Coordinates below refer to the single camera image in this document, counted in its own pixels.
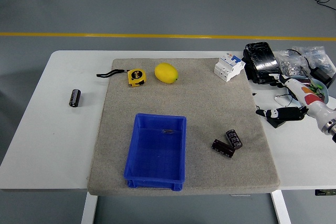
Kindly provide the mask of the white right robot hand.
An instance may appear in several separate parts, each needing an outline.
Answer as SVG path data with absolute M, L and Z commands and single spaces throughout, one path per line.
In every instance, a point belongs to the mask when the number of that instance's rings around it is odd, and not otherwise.
M 329 108 L 313 91 L 299 80 L 282 74 L 271 74 L 275 80 L 285 86 L 297 98 L 301 107 L 286 107 L 274 110 L 258 109 L 256 113 L 268 122 L 300 121 L 305 115 L 317 121 L 318 129 L 324 134 L 335 134 L 335 110 Z

